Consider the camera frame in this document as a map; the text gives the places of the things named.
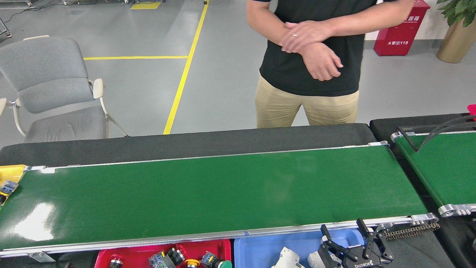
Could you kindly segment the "person's right hand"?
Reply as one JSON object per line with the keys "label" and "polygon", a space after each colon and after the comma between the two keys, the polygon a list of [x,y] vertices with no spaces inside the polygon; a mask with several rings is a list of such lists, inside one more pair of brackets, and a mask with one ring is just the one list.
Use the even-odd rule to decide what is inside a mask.
{"label": "person's right hand", "polygon": [[343,67],[341,59],[327,45],[313,42],[301,48],[299,54],[312,78],[329,81],[341,75],[338,70]]}

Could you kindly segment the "person's left hand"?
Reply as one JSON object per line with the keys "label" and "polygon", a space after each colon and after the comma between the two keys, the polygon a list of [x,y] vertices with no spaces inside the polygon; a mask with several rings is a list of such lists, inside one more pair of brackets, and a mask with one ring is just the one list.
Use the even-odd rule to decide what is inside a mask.
{"label": "person's left hand", "polygon": [[307,20],[300,23],[286,22],[287,32],[280,45],[282,51],[288,53],[299,52],[304,46],[313,42],[322,42],[333,35],[334,26],[328,21]]}

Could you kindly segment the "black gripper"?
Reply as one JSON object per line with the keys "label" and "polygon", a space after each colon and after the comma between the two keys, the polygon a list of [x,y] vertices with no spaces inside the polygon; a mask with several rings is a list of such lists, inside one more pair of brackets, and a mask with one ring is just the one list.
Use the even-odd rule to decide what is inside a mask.
{"label": "black gripper", "polygon": [[379,232],[369,231],[362,218],[358,218],[357,226],[366,244],[363,246],[362,257],[357,261],[352,260],[352,252],[348,248],[332,241],[325,224],[320,231],[327,240],[319,247],[319,256],[325,267],[340,268],[382,268],[382,261],[393,261],[395,255],[388,247],[387,239]]}

